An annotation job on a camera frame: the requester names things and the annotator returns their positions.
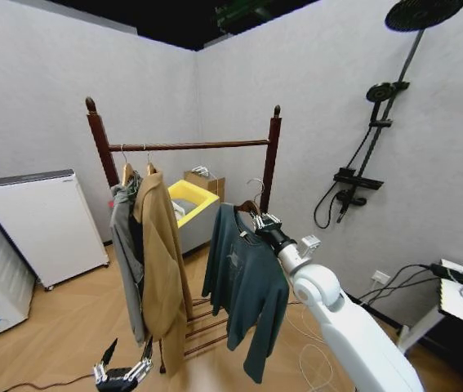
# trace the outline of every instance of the wooden clothes rack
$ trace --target wooden clothes rack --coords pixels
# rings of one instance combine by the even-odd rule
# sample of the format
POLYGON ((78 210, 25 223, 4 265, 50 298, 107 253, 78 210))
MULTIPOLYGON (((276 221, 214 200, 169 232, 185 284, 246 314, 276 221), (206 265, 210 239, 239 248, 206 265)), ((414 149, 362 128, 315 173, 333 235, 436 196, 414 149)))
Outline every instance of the wooden clothes rack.
MULTIPOLYGON (((248 147, 253 145, 266 145, 267 149, 265 151, 265 166, 264 166, 264 192, 260 197, 260 210, 262 212, 268 211, 269 206, 269 196, 271 195, 271 185, 273 184, 273 174, 274 174, 274 164, 277 158, 277 149, 278 149, 278 138, 280 136, 280 126, 282 119, 280 115, 280 106, 276 105, 274 107, 274 115, 271 118, 269 125, 269 136, 267 139, 260 140, 237 140, 237 141, 219 141, 212 143, 179 143, 179 144, 166 144, 166 145, 111 145, 108 142, 108 137, 105 132, 104 124, 102 123, 102 118, 97 113, 95 101, 91 97, 86 98, 86 107, 87 107, 87 121, 90 124, 91 134, 95 140, 97 151, 99 152, 100 161, 102 162, 102 167, 104 168, 104 173, 106 175, 106 180, 108 181, 109 186, 114 186, 119 183, 117 169, 115 168, 115 163, 112 153, 121 153, 122 151, 167 151, 174 149, 223 149, 223 148, 232 148, 232 147, 248 147)), ((199 306, 204 303, 207 303, 209 300, 201 300, 194 302, 193 306, 199 306)), ((196 316, 193 316, 188 320, 189 323, 193 323, 196 320, 199 320, 205 316, 211 314, 211 311, 207 311, 196 316)), ((186 334, 186 339, 197 335, 201 332, 207 331, 213 327, 225 323, 227 319, 217 321, 215 323, 209 324, 206 327, 201 327, 192 332, 186 334)), ((222 341, 226 338, 226 335, 220 336, 212 341, 203 343, 193 349, 187 350, 184 352, 185 355, 192 354, 196 351, 202 350, 210 345, 222 341)))

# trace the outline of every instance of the white table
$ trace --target white table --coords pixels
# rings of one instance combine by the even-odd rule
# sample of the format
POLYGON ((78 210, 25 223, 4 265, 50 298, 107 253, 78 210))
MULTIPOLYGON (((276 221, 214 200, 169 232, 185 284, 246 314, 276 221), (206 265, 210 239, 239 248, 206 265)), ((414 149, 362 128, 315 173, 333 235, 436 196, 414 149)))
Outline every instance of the white table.
MULTIPOLYGON (((463 265, 442 260, 442 265, 463 272, 463 265)), ((452 280, 440 279, 440 303, 429 311, 414 327, 403 326, 398 338, 397 347, 405 353, 419 341, 432 327, 438 324, 446 315, 463 320, 463 297, 460 294, 462 284, 452 280)))

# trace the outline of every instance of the handheld shower head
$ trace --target handheld shower head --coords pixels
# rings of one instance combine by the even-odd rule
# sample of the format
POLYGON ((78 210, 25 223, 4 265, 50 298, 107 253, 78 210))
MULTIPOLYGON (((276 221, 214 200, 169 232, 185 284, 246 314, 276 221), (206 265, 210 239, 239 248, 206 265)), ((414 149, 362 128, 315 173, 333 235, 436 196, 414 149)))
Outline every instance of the handheld shower head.
POLYGON ((463 0, 402 0, 385 18, 395 31, 417 31, 439 25, 463 7, 463 0))
POLYGON ((380 83, 375 84, 373 87, 369 89, 365 97, 370 102, 383 102, 384 100, 388 100, 391 96, 393 96, 396 88, 391 83, 380 83))

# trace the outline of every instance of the tan coat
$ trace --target tan coat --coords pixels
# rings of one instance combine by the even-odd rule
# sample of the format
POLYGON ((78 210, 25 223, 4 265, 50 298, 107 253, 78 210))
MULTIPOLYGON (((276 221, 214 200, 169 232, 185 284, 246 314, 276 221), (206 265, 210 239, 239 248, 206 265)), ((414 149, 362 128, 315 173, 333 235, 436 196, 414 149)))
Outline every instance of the tan coat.
POLYGON ((175 213, 161 172, 142 181, 133 216, 144 235, 144 321, 154 340, 162 339, 167 375, 173 376, 184 361, 187 317, 193 315, 193 304, 175 213))

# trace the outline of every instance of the electrical outlet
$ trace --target electrical outlet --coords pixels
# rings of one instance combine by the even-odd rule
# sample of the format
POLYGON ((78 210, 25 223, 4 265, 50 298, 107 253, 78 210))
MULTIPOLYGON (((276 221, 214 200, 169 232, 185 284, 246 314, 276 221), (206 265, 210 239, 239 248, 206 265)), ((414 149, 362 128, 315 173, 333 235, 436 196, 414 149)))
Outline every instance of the electrical outlet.
POLYGON ((379 271, 378 269, 371 277, 372 280, 376 280, 378 283, 386 284, 389 282, 390 276, 388 274, 384 274, 383 272, 379 271))

